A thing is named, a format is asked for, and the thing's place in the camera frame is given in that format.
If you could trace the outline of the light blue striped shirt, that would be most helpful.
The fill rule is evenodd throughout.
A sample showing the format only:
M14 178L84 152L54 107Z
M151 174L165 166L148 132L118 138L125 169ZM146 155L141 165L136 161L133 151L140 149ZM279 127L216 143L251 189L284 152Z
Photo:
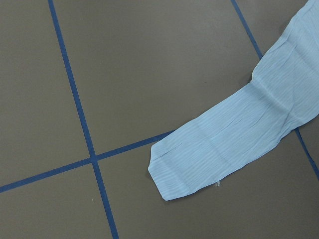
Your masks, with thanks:
M166 201L212 185L275 148L319 113L319 3L308 1L243 88L151 147Z

